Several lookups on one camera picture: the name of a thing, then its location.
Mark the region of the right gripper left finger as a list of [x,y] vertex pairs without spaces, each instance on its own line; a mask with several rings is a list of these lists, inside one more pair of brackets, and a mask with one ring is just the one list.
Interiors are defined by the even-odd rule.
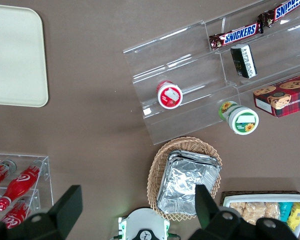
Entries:
[[11,230],[13,240],[65,240],[83,212],[82,187],[72,185],[47,212],[28,217]]

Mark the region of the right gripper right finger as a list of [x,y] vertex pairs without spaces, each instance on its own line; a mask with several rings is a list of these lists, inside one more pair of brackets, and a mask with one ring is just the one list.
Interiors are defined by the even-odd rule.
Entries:
[[237,240],[240,219],[231,210],[221,210],[204,185],[195,186],[195,211],[200,228],[191,240]]

